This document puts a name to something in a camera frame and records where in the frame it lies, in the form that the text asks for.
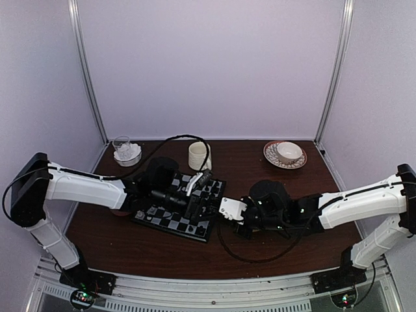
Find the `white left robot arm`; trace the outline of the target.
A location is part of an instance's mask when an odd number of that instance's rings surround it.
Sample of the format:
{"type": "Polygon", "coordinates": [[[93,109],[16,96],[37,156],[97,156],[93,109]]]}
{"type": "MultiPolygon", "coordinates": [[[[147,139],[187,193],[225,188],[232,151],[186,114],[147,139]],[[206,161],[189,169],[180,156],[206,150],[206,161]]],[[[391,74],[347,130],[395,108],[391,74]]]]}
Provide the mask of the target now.
{"type": "Polygon", "coordinates": [[[8,189],[8,218],[25,228],[80,289],[93,283],[93,273],[78,247],[54,225],[44,207],[47,200],[66,200],[106,207],[131,214],[142,211],[158,226],[204,238],[218,211],[225,183],[214,180],[210,170],[194,175],[179,172],[168,157],[157,157],[132,176],[102,176],[78,172],[35,154],[8,189]]]}

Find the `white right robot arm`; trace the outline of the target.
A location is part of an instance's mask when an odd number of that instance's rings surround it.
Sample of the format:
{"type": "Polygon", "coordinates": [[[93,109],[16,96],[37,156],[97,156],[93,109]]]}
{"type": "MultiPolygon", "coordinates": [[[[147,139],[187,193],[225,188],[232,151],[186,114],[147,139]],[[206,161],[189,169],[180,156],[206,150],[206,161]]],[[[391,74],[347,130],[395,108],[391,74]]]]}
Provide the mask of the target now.
{"type": "Polygon", "coordinates": [[[361,242],[347,249],[333,273],[337,286],[346,287],[399,240],[415,235],[415,171],[401,164],[397,173],[380,182],[346,192],[326,192],[291,199],[282,183],[262,180],[248,196],[228,201],[223,215],[247,230],[320,233],[345,223],[378,215],[387,218],[361,242]]]}

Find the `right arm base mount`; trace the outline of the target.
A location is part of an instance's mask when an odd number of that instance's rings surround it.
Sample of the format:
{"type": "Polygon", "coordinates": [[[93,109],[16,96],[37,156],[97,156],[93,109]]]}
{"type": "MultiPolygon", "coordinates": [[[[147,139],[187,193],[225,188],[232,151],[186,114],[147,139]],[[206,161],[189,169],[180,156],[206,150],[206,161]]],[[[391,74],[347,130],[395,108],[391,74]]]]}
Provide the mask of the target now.
{"type": "Polygon", "coordinates": [[[357,284],[367,280],[366,270],[336,268],[311,275],[315,294],[329,293],[331,302],[341,309],[353,308],[358,302],[357,284]]]}

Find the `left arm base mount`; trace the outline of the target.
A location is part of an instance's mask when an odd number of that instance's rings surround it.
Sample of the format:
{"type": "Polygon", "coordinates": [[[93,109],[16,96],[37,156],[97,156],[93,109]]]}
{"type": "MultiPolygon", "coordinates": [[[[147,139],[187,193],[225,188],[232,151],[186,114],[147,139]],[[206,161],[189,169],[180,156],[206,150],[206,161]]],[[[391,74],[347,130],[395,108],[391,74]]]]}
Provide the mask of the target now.
{"type": "Polygon", "coordinates": [[[101,294],[111,295],[115,284],[114,274],[89,270],[85,276],[70,276],[67,271],[60,274],[59,282],[71,286],[70,304],[78,310],[91,308],[101,294]]]}

